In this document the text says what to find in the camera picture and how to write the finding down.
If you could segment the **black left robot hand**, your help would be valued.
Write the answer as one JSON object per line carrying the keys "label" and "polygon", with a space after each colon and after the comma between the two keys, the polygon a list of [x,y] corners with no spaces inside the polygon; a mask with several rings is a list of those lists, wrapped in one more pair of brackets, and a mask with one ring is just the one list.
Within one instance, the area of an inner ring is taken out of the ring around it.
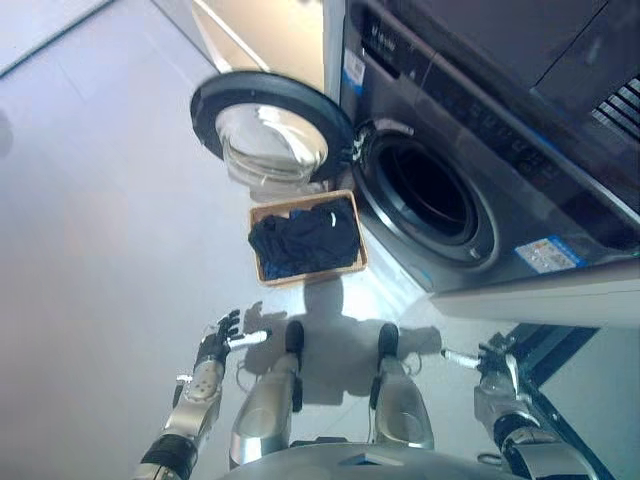
{"label": "black left robot hand", "polygon": [[231,352],[248,349],[262,344],[272,336],[267,328],[255,332],[242,332],[240,329],[240,310],[232,310],[219,320],[214,329],[214,356],[226,358]]}

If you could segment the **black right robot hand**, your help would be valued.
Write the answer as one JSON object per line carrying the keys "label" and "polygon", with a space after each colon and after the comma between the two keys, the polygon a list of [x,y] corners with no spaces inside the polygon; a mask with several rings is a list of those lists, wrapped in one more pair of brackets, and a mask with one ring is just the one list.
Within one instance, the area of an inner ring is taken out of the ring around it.
{"label": "black right robot hand", "polygon": [[483,375],[493,371],[504,374],[516,373],[518,371],[517,360],[508,351],[508,347],[508,339],[504,335],[496,333],[487,342],[480,343],[478,352],[475,354],[443,348],[440,355],[447,361],[463,368],[477,370]]}

